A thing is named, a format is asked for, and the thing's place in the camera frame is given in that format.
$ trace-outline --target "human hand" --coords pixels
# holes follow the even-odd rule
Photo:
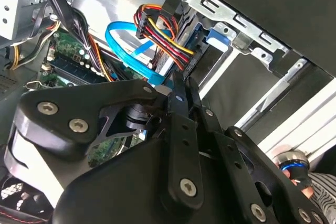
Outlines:
[[[290,172],[288,170],[283,170],[282,171],[284,173],[284,175],[287,177],[287,178],[290,178]],[[291,180],[293,182],[294,185],[298,185],[298,183],[292,179]],[[302,190],[301,191],[308,199],[314,194],[314,190],[312,187],[307,187],[306,189]]]

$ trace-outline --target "white cable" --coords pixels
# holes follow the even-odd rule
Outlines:
[[[32,38],[28,38],[28,39],[25,39],[24,41],[20,41],[20,42],[13,43],[13,44],[11,45],[11,47],[15,47],[15,46],[21,45],[21,44],[23,44],[24,42],[26,42],[26,41],[28,41],[28,40],[30,40],[30,39],[32,39]]]

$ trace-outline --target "finger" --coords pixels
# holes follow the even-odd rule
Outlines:
[[[282,172],[285,174],[287,178],[290,177],[290,172],[288,170],[283,170]]]
[[[308,187],[308,188],[302,190],[302,192],[308,199],[314,194],[314,190],[313,190],[312,187]]]

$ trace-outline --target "wire bundle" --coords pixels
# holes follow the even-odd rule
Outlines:
[[[91,63],[97,72],[102,72],[108,81],[113,81],[106,63],[103,61],[99,47],[89,34],[89,26],[83,13],[71,7],[66,0],[48,0],[69,33],[87,50]]]
[[[141,5],[133,17],[134,24],[137,27],[139,25],[141,15],[146,9],[159,12],[161,10],[161,6],[154,4]],[[185,65],[190,61],[190,57],[194,55],[194,52],[185,47],[182,47],[174,41],[177,33],[179,32],[179,27],[174,17],[169,19],[163,14],[160,14],[159,19],[161,19],[165,26],[169,29],[172,37],[170,38],[164,32],[162,32],[151,17],[148,17],[146,20],[147,22],[144,26],[143,36],[155,43],[157,47],[159,47],[164,53],[174,60],[178,68],[183,70]]]
[[[48,27],[48,31],[45,31],[44,33],[41,34],[41,36],[38,39],[38,42],[34,48],[34,50],[25,58],[23,58],[22,60],[19,60],[16,65],[12,65],[11,69],[15,70],[33,60],[36,59],[36,57],[38,56],[38,54],[40,53],[40,51],[42,50],[44,44],[51,38],[51,36],[58,30],[58,28],[60,27],[61,22],[55,22],[55,24],[51,27]]]

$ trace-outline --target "bolt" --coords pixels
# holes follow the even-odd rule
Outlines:
[[[257,204],[252,204],[251,205],[251,211],[252,214],[260,221],[260,222],[265,222],[266,221],[266,214],[263,211],[263,209],[257,205]]]
[[[243,136],[242,133],[237,129],[235,129],[235,133],[236,133],[237,136]]]
[[[150,88],[148,88],[148,87],[143,87],[143,90],[146,91],[146,92],[148,92],[148,93],[152,93],[152,90]]]
[[[175,96],[175,97],[176,97],[176,99],[178,99],[180,102],[183,102],[183,98],[182,98],[182,97],[179,97],[178,95]]]
[[[44,115],[54,115],[58,111],[58,107],[52,102],[40,102],[37,110]]]
[[[299,214],[305,222],[307,223],[311,222],[309,215],[303,209],[299,208]]]
[[[209,110],[209,109],[206,109],[205,112],[206,112],[209,116],[213,116],[213,115],[214,115],[214,113],[213,113],[211,110]]]
[[[58,21],[58,17],[56,14],[50,14],[49,18],[52,20],[52,21]]]
[[[69,127],[73,132],[77,133],[84,133],[89,129],[88,123],[82,119],[72,119],[69,123]]]
[[[313,214],[314,218],[317,220],[317,222],[319,224],[323,224],[323,220],[321,219],[321,217],[317,213],[315,213],[313,211],[311,213]]]
[[[194,197],[197,193],[195,184],[187,178],[183,178],[180,181],[180,188],[189,197]]]

